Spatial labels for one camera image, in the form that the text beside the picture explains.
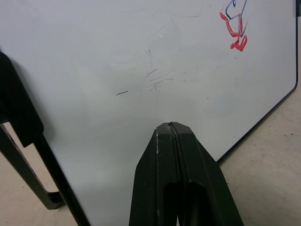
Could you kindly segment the white whiteboard with black frame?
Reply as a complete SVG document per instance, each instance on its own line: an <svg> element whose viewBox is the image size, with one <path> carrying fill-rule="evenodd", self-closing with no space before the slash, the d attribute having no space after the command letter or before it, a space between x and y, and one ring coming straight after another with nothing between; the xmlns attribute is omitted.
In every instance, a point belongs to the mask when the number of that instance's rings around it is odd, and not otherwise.
<svg viewBox="0 0 301 226"><path fill-rule="evenodd" d="M156 127L220 159L296 84L296 0L0 0L13 60L92 226L129 221Z"/></svg>

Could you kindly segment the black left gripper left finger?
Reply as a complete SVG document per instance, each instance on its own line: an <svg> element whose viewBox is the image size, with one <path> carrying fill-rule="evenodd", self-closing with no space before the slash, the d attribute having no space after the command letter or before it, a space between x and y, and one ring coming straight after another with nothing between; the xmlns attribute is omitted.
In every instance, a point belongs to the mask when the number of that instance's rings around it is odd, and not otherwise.
<svg viewBox="0 0 301 226"><path fill-rule="evenodd" d="M163 123L136 166L129 226L176 226L178 183L173 133Z"/></svg>

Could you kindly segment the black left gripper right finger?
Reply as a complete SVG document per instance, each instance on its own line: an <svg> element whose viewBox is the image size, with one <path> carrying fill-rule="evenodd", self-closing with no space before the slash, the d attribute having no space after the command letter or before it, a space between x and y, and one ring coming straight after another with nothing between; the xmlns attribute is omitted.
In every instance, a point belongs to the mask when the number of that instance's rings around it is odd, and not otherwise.
<svg viewBox="0 0 301 226"><path fill-rule="evenodd" d="M190 127L172 122L182 182L180 226L244 226L221 168Z"/></svg>

